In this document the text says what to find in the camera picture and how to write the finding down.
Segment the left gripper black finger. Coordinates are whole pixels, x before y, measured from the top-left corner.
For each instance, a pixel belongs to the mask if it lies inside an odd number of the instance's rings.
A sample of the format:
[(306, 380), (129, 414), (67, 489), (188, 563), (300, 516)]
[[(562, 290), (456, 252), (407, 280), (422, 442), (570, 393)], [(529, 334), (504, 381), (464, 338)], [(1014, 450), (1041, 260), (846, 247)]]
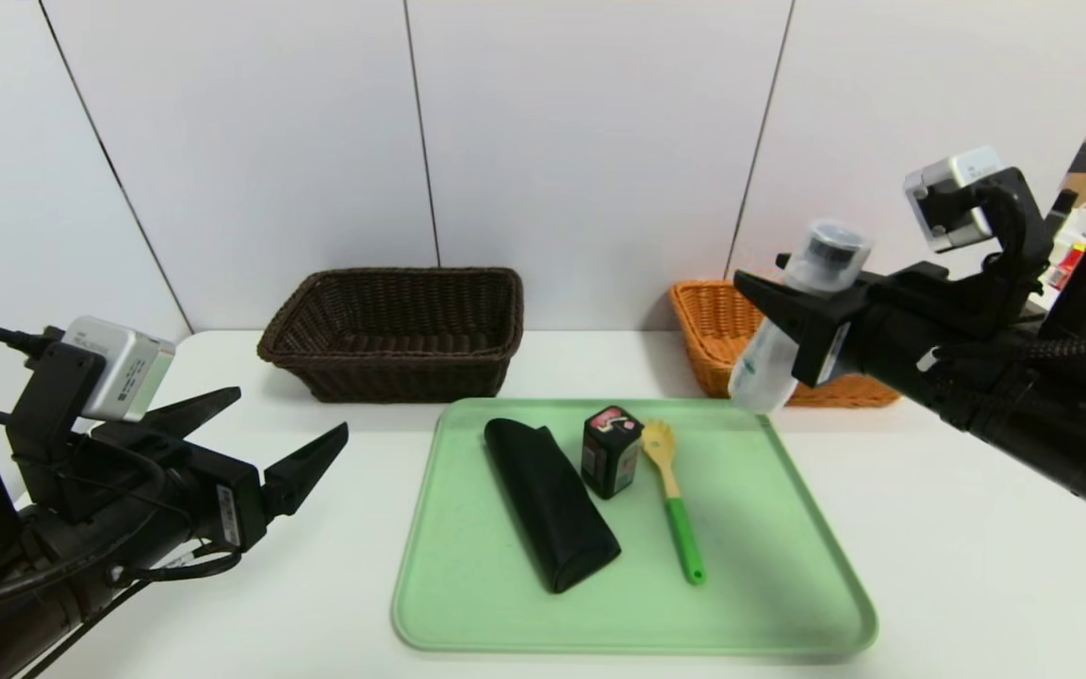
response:
[(264, 516), (267, 519), (293, 516), (344, 450), (349, 436), (348, 422), (341, 422), (264, 470), (261, 489)]
[(148, 430), (164, 436), (184, 439), (211, 422), (217, 414), (224, 412), (241, 397), (239, 387), (228, 387), (189, 397), (178, 403), (154, 408), (146, 413), (140, 422)]

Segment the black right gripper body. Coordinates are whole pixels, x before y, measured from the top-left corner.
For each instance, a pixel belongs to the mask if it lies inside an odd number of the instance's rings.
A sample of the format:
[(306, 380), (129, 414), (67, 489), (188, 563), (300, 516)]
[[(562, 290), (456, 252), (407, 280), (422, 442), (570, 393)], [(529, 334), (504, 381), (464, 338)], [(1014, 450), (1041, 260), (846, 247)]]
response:
[(812, 383), (869, 375), (943, 422), (971, 422), (964, 390), (947, 385), (949, 369), (918, 366), (932, 348), (969, 336), (968, 282), (929, 262), (887, 275), (863, 272), (848, 290), (818, 300), (798, 339), (798, 357), (811, 367), (797, 364), (794, 374)]

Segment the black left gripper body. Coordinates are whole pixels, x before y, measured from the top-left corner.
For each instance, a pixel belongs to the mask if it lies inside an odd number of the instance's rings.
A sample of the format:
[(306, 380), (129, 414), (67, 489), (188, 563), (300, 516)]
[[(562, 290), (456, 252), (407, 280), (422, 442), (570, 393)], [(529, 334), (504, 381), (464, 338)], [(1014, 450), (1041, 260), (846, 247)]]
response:
[(63, 537), (72, 575), (185, 583), (233, 569), (266, 536), (268, 492), (253, 464), (186, 441), (192, 425), (109, 422), (86, 436), (87, 471), (64, 471), (94, 510)]

